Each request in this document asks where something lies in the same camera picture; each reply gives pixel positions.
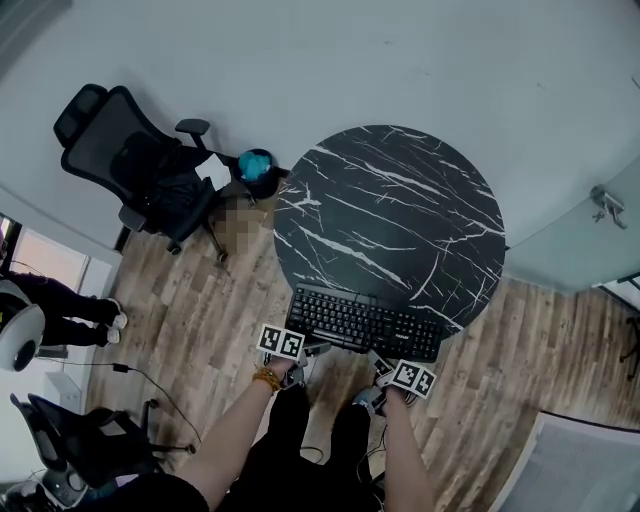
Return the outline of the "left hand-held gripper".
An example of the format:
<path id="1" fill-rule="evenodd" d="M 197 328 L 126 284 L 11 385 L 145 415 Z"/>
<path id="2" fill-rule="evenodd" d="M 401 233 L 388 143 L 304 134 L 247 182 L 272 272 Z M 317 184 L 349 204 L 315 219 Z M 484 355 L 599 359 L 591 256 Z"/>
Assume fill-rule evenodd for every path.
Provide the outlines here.
<path id="1" fill-rule="evenodd" d="M 307 356 L 320 356 L 331 349 L 326 341 L 305 345 L 305 336 L 285 328 L 263 324 L 256 349 L 264 356 L 263 363 L 268 365 L 273 357 L 292 361 L 292 366 L 280 380 L 282 389 L 304 384 L 304 368 L 308 364 Z"/>

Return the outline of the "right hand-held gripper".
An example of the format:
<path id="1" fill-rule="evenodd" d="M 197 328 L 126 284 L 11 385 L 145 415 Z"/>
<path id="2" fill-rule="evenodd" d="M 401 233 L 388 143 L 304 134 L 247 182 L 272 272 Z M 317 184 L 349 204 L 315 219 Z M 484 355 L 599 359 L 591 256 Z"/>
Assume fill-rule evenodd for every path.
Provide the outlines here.
<path id="1" fill-rule="evenodd" d="M 424 366 L 407 360 L 400 360 L 392 366 L 374 350 L 367 352 L 367 358 L 375 370 L 371 405 L 376 414 L 383 414 L 387 388 L 400 390 L 407 406 L 429 397 L 436 375 Z"/>

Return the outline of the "black keyboard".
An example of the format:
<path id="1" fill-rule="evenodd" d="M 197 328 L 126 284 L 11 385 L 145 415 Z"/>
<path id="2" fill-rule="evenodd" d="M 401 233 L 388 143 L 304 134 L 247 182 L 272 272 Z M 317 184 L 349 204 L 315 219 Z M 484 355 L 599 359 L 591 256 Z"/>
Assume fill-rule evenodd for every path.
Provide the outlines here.
<path id="1" fill-rule="evenodd" d="M 444 324 L 431 313 L 305 282 L 294 289 L 285 327 L 353 352 L 421 363 L 437 360 L 444 339 Z"/>

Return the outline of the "person's left forearm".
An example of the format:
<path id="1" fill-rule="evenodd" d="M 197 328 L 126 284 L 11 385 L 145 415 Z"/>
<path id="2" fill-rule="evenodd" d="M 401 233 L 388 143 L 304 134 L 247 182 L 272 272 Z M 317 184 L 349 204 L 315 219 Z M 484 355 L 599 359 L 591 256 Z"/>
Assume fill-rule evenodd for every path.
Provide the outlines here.
<path id="1" fill-rule="evenodd" d="M 210 512 L 240 476 L 272 394 L 267 381 L 252 381 L 176 472 L 202 495 Z"/>

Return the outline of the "person's left hand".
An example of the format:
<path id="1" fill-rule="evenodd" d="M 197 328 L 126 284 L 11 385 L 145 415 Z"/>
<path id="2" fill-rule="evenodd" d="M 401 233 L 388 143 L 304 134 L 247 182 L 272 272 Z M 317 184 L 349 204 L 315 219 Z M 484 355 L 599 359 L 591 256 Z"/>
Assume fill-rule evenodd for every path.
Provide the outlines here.
<path id="1" fill-rule="evenodd" d="M 266 368 L 281 382 L 284 380 L 286 373 L 295 365 L 296 362 L 294 360 L 272 356 L 266 364 Z"/>

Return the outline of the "person's black clothing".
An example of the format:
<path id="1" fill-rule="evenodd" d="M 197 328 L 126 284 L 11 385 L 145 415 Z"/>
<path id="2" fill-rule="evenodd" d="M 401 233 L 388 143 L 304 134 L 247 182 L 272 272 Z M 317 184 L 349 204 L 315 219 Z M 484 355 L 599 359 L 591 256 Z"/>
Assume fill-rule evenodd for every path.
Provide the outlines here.
<path id="1" fill-rule="evenodd" d="M 267 433 L 251 447 L 237 480 L 215 512 L 379 512 L 365 458 L 371 415 L 357 399 L 333 423 L 328 462 L 300 455 L 310 413 L 306 390 L 276 395 Z M 178 477 L 146 474 L 72 512 L 210 512 L 203 496 Z"/>

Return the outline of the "round black marble table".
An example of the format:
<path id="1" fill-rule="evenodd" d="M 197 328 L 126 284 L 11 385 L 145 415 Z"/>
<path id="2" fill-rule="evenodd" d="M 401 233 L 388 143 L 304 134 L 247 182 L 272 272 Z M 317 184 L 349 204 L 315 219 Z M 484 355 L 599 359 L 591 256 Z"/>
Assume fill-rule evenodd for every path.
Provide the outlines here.
<path id="1" fill-rule="evenodd" d="M 475 166 L 393 125 L 350 128 L 309 149 L 281 186 L 273 235 L 290 285 L 389 301 L 447 335 L 488 305 L 506 252 L 498 202 Z"/>

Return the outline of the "black waste bin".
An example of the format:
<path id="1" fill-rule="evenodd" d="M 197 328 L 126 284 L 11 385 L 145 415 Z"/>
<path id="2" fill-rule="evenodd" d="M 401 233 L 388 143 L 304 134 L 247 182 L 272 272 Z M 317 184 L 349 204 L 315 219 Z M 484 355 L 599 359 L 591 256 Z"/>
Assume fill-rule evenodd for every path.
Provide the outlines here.
<path id="1" fill-rule="evenodd" d="M 271 156 L 271 163 L 272 163 L 272 167 L 269 170 L 268 173 L 266 173 L 265 175 L 263 175 L 261 178 L 259 178 L 256 181 L 253 182 L 245 182 L 241 179 L 240 177 L 240 172 L 238 169 L 238 160 L 235 166 L 235 177 L 236 179 L 242 183 L 247 190 L 251 193 L 251 195 L 255 198 L 255 199 L 266 199 L 268 197 L 271 197 L 275 191 L 277 190 L 278 187 L 278 171 L 276 170 L 275 164 L 274 164 L 274 160 L 273 160 L 273 156 L 269 151 L 266 151 L 264 149 L 260 149 L 260 148 L 256 148 L 256 149 L 252 149 L 252 150 L 258 150 L 258 151 L 265 151 L 268 152 Z"/>

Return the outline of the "teal bin bag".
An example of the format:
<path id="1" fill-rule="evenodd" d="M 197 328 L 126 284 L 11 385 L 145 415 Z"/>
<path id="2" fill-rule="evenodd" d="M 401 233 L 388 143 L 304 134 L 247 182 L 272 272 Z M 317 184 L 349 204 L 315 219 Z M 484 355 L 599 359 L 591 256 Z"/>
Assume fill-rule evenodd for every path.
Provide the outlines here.
<path id="1" fill-rule="evenodd" d="M 258 180 L 268 173 L 271 167 L 271 156 L 265 151 L 246 151 L 238 158 L 240 177 L 245 182 Z"/>

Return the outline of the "white paper sheet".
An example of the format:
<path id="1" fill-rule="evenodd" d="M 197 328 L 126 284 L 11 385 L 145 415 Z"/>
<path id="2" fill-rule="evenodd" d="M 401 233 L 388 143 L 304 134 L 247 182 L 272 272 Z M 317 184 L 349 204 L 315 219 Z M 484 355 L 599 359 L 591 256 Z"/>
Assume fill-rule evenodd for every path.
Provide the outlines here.
<path id="1" fill-rule="evenodd" d="M 231 172 L 216 154 L 212 154 L 206 161 L 195 168 L 202 179 L 208 178 L 216 190 L 220 190 L 231 183 Z"/>

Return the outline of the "frosted glass door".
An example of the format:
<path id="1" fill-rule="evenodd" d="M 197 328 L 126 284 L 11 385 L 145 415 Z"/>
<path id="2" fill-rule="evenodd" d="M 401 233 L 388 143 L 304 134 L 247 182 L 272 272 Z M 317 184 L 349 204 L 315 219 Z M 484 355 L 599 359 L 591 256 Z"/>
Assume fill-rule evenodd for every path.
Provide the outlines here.
<path id="1" fill-rule="evenodd" d="M 598 184 L 625 206 L 621 219 L 595 223 L 599 208 L 589 196 L 506 253 L 505 273 L 564 293 L 583 291 L 640 271 L 640 156 L 611 180 Z"/>

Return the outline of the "grey textured panel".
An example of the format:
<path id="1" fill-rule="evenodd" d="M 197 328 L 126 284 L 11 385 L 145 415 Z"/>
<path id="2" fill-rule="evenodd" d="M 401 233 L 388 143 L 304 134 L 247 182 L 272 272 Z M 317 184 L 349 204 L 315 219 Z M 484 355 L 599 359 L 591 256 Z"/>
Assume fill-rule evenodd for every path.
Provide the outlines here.
<path id="1" fill-rule="evenodd" d="M 640 512 L 640 430 L 540 413 L 496 512 Z"/>

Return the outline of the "black chair with white label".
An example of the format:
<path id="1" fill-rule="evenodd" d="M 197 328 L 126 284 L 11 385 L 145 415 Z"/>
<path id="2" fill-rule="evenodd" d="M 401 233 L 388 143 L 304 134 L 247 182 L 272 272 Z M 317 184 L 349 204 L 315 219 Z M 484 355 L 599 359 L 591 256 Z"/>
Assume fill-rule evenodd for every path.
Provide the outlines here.
<path id="1" fill-rule="evenodd" d="M 637 355 L 637 362 L 640 362 L 640 318 L 639 317 L 629 317 L 626 320 L 626 323 L 631 326 L 631 332 L 635 337 L 635 345 L 633 348 L 624 355 L 619 357 L 619 362 L 623 363 L 626 359 L 628 359 L 631 355 Z"/>

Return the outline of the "black metal railing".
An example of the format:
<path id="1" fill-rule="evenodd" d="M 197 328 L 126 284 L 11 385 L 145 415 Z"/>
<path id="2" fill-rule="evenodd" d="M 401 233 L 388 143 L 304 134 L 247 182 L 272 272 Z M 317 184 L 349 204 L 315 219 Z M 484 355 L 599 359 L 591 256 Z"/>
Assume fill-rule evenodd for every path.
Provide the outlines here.
<path id="1" fill-rule="evenodd" d="M 594 285 L 628 307 L 640 310 L 640 271 L 622 278 Z"/>

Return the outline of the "white round device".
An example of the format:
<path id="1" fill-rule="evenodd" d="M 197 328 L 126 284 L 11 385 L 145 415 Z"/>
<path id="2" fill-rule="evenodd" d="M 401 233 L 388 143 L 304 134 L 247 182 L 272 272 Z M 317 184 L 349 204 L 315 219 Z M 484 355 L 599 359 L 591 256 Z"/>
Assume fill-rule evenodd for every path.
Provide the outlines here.
<path id="1" fill-rule="evenodd" d="M 41 308 L 31 304 L 0 323 L 0 369 L 23 371 L 35 358 L 45 330 Z"/>

